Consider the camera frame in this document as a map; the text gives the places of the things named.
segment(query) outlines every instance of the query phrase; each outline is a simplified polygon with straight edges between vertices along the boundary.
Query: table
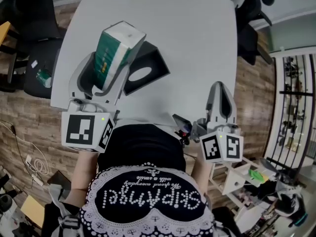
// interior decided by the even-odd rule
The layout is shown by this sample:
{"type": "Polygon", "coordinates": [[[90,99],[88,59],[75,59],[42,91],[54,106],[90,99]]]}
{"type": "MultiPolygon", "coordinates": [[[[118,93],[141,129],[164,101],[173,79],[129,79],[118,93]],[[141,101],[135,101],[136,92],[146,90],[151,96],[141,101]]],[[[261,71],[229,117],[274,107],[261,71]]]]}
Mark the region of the table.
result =
{"type": "Polygon", "coordinates": [[[102,30],[126,21],[157,46],[170,74],[117,103],[119,118],[170,125],[174,113],[205,117],[212,84],[234,94],[237,30],[230,0],[82,0],[56,64],[51,106],[67,109],[68,83],[80,61],[96,50],[102,30]]]}

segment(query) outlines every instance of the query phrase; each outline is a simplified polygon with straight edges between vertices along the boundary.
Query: chair backrest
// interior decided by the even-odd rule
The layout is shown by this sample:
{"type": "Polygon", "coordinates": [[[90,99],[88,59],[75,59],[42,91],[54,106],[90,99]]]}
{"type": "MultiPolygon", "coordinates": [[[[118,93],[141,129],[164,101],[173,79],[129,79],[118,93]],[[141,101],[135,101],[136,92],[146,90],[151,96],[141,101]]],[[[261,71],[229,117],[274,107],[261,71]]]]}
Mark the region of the chair backrest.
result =
{"type": "Polygon", "coordinates": [[[3,0],[0,23],[5,21],[27,41],[61,38],[53,0],[3,0]]]}
{"type": "Polygon", "coordinates": [[[250,21],[261,12],[261,0],[245,0],[241,7],[236,9],[237,30],[241,31],[250,21]]]}

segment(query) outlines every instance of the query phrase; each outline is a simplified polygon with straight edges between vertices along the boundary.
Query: wood plank flooring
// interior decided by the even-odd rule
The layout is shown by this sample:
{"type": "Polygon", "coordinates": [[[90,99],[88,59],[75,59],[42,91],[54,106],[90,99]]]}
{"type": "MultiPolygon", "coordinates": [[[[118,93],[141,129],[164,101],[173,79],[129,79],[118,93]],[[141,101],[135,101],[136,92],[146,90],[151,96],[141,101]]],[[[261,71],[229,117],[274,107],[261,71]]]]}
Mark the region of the wood plank flooring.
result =
{"type": "MultiPolygon", "coordinates": [[[[55,8],[60,26],[68,27],[77,5],[76,3],[55,8]]],[[[14,45],[14,42],[8,37],[5,44],[14,45]]],[[[267,45],[264,35],[260,35],[260,44],[267,45]]],[[[9,59],[9,55],[0,53],[0,73],[7,73],[9,59]]],[[[244,154],[250,157],[261,157],[268,141],[274,105],[274,77],[274,66],[267,65],[261,58],[257,58],[255,66],[250,66],[238,58],[234,98],[237,104],[237,122],[244,135],[244,154]]],[[[0,119],[13,123],[19,138],[33,142],[45,154],[50,174],[41,175],[44,182],[57,170],[71,180],[78,155],[75,151],[61,146],[61,111],[50,107],[49,100],[29,96],[23,91],[0,92],[0,119]]],[[[18,144],[23,160],[27,154],[43,160],[33,145],[21,140],[18,140],[18,144]]],[[[185,152],[194,156],[198,150],[199,144],[192,142],[185,152]]],[[[189,156],[185,158],[187,172],[190,173],[194,159],[189,156]]],[[[10,190],[14,184],[25,191],[15,198],[19,206],[23,204],[26,194],[32,195],[42,204],[51,201],[47,187],[42,188],[34,183],[32,188],[28,189],[31,186],[31,178],[18,154],[14,136],[1,124],[0,165],[12,174],[12,179],[5,188],[10,190]]],[[[219,171],[217,173],[219,182],[223,181],[225,174],[219,171]]],[[[214,207],[232,206],[229,199],[221,196],[212,186],[209,195],[214,207]]]]}

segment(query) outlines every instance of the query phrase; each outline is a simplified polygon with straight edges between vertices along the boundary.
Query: black chair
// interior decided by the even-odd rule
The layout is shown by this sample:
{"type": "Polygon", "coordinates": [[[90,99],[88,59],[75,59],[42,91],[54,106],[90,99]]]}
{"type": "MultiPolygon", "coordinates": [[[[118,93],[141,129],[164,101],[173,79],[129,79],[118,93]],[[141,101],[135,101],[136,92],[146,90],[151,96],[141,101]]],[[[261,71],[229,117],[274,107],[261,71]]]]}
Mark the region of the black chair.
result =
{"type": "MultiPolygon", "coordinates": [[[[264,4],[272,5],[274,0],[263,0],[264,4]]],[[[270,19],[261,10],[261,0],[245,0],[241,7],[236,9],[238,56],[241,56],[251,65],[255,65],[256,56],[260,55],[271,64],[272,58],[258,44],[258,33],[249,25],[257,19],[265,19],[272,25],[270,19]]]]}
{"type": "Polygon", "coordinates": [[[7,83],[1,83],[1,87],[13,86],[14,70],[26,65],[25,75],[19,75],[19,80],[24,81],[24,91],[32,96],[50,98],[51,88],[45,88],[36,79],[36,75],[39,69],[45,69],[53,76],[55,60],[66,33],[66,29],[57,25],[53,0],[3,0],[0,3],[0,24],[6,21],[17,31],[18,41],[17,51],[13,54],[9,67],[7,83]],[[17,59],[27,56],[27,64],[19,64],[17,59]],[[32,68],[34,61],[38,64],[32,68]]]}

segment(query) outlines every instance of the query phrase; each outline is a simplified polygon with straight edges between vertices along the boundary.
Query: green package on chair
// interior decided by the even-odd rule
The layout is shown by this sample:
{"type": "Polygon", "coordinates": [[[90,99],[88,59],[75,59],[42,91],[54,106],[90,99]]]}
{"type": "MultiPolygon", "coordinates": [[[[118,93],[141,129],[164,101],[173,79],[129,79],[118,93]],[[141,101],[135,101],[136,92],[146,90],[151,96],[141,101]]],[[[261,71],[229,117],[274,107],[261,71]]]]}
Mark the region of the green package on chair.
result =
{"type": "Polygon", "coordinates": [[[95,84],[106,90],[116,73],[135,59],[146,34],[121,21],[105,29],[95,52],[95,84]]]}

